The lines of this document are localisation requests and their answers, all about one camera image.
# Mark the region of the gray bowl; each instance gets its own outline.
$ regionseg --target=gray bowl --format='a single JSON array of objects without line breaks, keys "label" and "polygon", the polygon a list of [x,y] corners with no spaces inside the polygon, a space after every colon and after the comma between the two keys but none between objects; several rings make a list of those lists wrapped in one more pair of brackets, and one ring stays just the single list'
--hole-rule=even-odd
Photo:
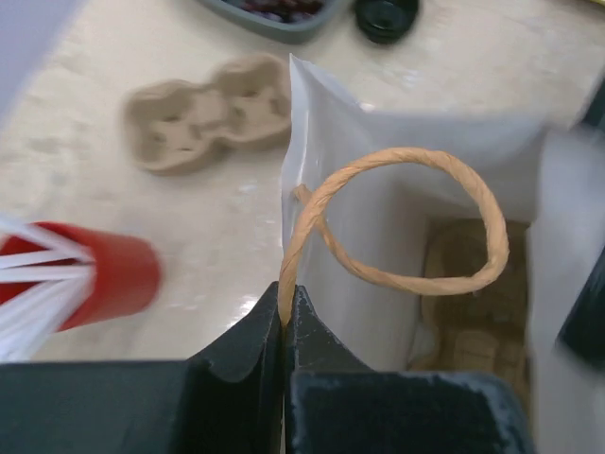
[{"label": "gray bowl", "polygon": [[351,0],[326,0],[323,8],[313,18],[297,24],[282,24],[257,16],[237,7],[239,0],[199,0],[217,14],[259,35],[286,44],[302,44],[313,38],[320,29]]}]

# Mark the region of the beige tabletop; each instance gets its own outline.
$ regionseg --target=beige tabletop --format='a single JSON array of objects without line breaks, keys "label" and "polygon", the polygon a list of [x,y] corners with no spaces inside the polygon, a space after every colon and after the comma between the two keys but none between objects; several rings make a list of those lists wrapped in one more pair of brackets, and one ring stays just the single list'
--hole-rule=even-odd
[{"label": "beige tabletop", "polygon": [[370,45],[350,15],[313,43],[277,44],[193,0],[91,0],[0,134],[0,210],[131,233],[165,266],[145,313],[54,336],[38,358],[184,358],[243,317],[278,275],[284,149],[232,152],[186,177],[136,169],[125,93],[204,81],[229,59],[289,52],[388,109],[578,117],[605,64],[605,8],[581,0],[425,0],[414,32]]}]

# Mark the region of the black bottle cap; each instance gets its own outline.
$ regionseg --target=black bottle cap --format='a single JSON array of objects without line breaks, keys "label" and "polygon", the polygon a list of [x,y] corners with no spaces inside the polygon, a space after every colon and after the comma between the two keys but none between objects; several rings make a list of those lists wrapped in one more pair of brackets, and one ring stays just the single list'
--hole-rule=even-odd
[{"label": "black bottle cap", "polygon": [[366,37],[377,44],[393,44],[411,29],[419,0],[357,0],[357,26]]}]

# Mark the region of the brown rope handle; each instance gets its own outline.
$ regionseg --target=brown rope handle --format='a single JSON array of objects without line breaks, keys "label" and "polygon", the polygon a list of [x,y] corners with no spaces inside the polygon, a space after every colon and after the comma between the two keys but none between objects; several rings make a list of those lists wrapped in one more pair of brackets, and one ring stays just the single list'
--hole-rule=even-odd
[{"label": "brown rope handle", "polygon": [[[427,279],[380,271],[347,255],[328,229],[322,214],[342,186],[365,170],[399,163],[422,164],[450,174],[478,205],[487,232],[488,260],[473,276]],[[492,191],[474,170],[445,151],[424,148],[387,148],[376,151],[334,172],[314,193],[310,194],[302,184],[295,189],[295,195],[306,205],[298,217],[280,270],[278,308],[283,326],[290,321],[299,260],[304,243],[314,226],[319,228],[328,249],[340,265],[351,274],[378,286],[422,295],[456,295],[484,288],[500,275],[509,259],[506,223]]]}]

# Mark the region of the plastic container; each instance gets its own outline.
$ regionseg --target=plastic container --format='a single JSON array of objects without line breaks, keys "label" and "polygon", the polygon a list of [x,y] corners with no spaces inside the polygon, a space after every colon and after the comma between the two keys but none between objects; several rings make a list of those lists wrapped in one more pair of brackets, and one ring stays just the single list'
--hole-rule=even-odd
[{"label": "plastic container", "polygon": [[324,7],[312,19],[297,24],[282,24],[256,16],[221,0],[199,1],[247,30],[286,44],[302,44],[311,40],[330,19],[352,3],[351,0],[326,0]]},{"label": "plastic container", "polygon": [[[134,314],[147,307],[155,297],[161,281],[160,263],[145,241],[134,236],[98,232],[69,224],[36,224],[88,247],[95,259],[92,292],[60,331]],[[0,246],[0,255],[32,253],[42,249],[18,236],[10,236]],[[53,263],[68,265],[74,261]],[[0,284],[0,305],[34,285]]]}]

